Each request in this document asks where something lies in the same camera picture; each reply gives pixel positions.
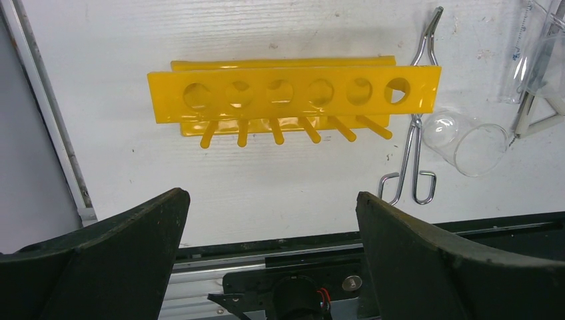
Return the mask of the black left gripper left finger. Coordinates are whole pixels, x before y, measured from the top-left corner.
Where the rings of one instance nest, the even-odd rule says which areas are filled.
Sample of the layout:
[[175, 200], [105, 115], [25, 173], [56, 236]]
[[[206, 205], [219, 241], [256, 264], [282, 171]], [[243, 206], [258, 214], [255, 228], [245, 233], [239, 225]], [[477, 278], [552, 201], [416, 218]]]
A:
[[2, 319], [157, 319], [191, 202], [174, 188], [1, 256]]

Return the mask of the yellow test tube rack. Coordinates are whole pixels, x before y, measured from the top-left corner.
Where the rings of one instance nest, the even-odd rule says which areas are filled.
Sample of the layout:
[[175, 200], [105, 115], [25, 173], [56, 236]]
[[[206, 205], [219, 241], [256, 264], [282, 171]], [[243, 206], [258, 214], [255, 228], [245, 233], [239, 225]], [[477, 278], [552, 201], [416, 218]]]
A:
[[397, 65], [376, 58], [173, 61], [169, 71], [147, 75], [157, 123], [178, 123], [206, 149], [216, 135], [287, 131], [318, 143], [335, 129], [348, 141], [370, 129], [390, 139], [391, 115], [431, 113], [440, 82], [437, 65]]

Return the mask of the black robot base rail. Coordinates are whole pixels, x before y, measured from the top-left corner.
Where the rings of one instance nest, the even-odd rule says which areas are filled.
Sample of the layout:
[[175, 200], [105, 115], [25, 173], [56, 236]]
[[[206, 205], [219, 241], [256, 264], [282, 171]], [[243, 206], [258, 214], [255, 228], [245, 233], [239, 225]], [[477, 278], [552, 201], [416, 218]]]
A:
[[[564, 214], [441, 223], [461, 237], [535, 257], [564, 258]], [[189, 247], [177, 253], [160, 319], [274, 317], [277, 281], [303, 276], [326, 291], [334, 319], [377, 319], [358, 232]]]

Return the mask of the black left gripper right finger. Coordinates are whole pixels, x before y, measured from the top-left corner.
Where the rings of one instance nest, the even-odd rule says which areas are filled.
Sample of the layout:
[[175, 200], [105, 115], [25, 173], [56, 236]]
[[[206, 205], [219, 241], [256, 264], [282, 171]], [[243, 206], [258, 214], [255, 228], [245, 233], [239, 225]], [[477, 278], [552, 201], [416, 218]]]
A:
[[356, 216], [383, 319], [563, 319], [564, 214], [431, 224], [366, 191]]

